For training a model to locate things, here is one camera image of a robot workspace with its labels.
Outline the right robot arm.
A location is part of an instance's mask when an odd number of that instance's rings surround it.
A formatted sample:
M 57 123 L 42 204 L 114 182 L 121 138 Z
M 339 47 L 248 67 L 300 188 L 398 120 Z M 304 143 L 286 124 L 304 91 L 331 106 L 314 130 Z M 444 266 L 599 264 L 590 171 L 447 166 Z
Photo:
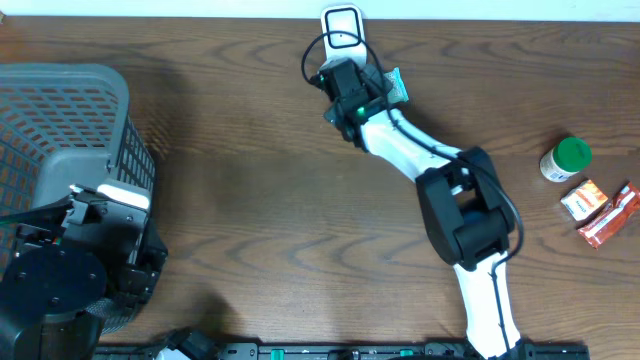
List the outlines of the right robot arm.
M 458 279 L 471 346 L 484 359 L 510 355 L 521 336 L 506 263 L 519 219 L 488 154 L 447 146 L 411 124 L 391 106 L 392 84 L 372 64 L 328 60 L 310 82 L 328 95 L 325 117 L 345 140 L 414 182 L 428 240 Z

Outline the red chocolate bar wrapper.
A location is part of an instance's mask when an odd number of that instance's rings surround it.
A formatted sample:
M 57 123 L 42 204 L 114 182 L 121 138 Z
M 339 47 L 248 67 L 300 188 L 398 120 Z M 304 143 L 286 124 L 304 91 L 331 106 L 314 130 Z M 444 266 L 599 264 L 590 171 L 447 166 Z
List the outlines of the red chocolate bar wrapper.
M 578 229 L 579 234 L 594 249 L 619 232 L 630 217 L 639 211 L 639 189 L 628 182 L 603 210 Z

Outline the orange snack packet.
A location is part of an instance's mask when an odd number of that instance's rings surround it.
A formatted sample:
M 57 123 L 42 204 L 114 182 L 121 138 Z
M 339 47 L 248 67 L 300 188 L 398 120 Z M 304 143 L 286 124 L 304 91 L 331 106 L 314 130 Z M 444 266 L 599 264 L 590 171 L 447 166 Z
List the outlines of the orange snack packet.
M 607 201 L 607 195 L 590 179 L 583 181 L 560 200 L 576 221 L 589 218 Z

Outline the green lid jar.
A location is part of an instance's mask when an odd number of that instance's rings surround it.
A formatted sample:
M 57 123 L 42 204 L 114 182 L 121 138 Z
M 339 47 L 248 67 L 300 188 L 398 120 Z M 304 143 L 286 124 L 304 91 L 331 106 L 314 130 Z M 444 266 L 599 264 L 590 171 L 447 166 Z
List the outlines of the green lid jar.
M 544 178 L 560 183 L 583 171 L 591 161 L 591 147 L 581 138 L 567 137 L 540 159 L 539 167 Z

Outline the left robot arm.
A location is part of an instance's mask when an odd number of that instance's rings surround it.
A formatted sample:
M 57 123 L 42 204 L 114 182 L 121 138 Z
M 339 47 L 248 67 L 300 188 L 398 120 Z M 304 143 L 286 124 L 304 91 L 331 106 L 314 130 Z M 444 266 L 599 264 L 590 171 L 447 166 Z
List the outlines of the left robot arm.
M 149 302 L 168 257 L 151 194 L 107 180 L 4 215 L 16 245 L 1 281 L 4 359 L 90 359 Z

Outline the white teal wipes pack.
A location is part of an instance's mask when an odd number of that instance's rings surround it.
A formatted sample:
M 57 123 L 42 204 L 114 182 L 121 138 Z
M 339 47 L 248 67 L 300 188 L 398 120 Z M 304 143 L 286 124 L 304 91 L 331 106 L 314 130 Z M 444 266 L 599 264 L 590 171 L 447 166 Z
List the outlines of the white teal wipes pack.
M 390 104 L 405 103 L 409 101 L 409 95 L 401 76 L 400 69 L 395 67 L 384 74 L 386 84 L 389 87 L 387 98 Z

